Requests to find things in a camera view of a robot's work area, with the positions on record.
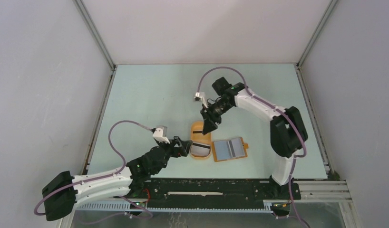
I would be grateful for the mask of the white VIP card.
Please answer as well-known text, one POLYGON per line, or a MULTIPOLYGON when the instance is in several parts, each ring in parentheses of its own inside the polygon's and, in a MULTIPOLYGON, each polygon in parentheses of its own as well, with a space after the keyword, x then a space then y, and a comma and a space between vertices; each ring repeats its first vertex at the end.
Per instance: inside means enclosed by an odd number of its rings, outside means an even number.
POLYGON ((204 143, 193 142, 190 154, 195 157, 207 157, 210 154, 211 146, 204 143))

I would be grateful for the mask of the orange oval plastic tray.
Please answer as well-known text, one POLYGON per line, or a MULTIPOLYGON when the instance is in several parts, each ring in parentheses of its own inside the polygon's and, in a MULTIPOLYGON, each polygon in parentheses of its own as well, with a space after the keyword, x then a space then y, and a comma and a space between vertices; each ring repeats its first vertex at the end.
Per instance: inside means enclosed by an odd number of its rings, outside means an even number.
MULTIPOLYGON (((203 121, 196 121, 192 123, 190 128, 190 139, 193 142, 204 143, 211 146, 211 134, 208 133, 203 135, 203 125, 204 125, 203 121)), ((207 157, 195 157, 192 155, 191 156, 195 159, 204 160, 207 159, 210 155, 211 155, 211 149, 210 149, 210 154, 207 157)))

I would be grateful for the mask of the orange leather card holder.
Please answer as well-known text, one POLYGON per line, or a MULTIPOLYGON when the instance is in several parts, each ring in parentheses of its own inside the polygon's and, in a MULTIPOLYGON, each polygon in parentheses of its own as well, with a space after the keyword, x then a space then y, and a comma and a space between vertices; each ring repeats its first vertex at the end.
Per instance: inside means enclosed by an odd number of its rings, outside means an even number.
POLYGON ((215 162, 223 162, 248 157, 248 144, 242 137, 213 141, 211 151, 215 162))

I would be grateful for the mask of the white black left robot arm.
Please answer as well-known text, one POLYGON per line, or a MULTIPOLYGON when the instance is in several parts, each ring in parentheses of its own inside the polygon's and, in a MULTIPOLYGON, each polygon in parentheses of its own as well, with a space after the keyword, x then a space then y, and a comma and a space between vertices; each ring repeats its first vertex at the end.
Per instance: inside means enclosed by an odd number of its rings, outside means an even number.
POLYGON ((144 155, 120 168, 91 175, 58 174, 42 189, 43 216, 55 221, 77 207, 111 197, 141 196, 145 181, 167 167, 170 158, 186 157, 193 141, 174 136, 169 143, 158 142, 144 155))

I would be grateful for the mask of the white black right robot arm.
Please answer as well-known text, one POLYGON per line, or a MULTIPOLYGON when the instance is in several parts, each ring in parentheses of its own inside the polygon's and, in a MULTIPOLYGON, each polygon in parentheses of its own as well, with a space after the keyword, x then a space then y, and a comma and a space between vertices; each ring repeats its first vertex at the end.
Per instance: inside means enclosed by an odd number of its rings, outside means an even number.
POLYGON ((212 87, 218 95, 214 103, 208 102, 203 92, 196 91, 194 95, 196 101, 202 102, 203 134, 216 130, 222 122, 222 115, 233 107, 242 108, 269 122, 270 144, 277 155, 271 175, 274 182, 270 184, 269 191, 274 198, 283 198, 289 191, 287 183, 292 177, 295 158, 305 156, 298 153, 305 148, 308 139, 300 111, 294 106, 284 108, 262 99, 245 82, 232 85, 221 77, 212 87))

